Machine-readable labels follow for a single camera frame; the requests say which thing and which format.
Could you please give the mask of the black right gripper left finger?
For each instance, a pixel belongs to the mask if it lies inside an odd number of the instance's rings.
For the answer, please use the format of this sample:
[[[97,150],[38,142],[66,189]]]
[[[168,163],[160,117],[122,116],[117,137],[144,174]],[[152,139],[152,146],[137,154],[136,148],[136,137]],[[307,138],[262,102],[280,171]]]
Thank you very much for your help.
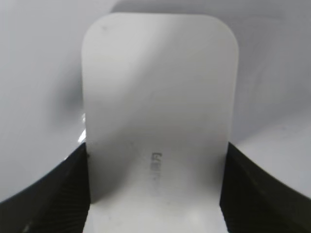
[[[81,233],[90,207],[86,145],[0,204],[2,233]]]

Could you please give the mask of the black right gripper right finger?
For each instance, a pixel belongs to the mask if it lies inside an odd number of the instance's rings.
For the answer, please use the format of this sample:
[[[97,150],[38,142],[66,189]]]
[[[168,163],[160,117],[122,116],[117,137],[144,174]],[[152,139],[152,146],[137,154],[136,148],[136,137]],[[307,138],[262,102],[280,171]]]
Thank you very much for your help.
[[[228,145],[220,208],[230,233],[309,233],[311,200]]]

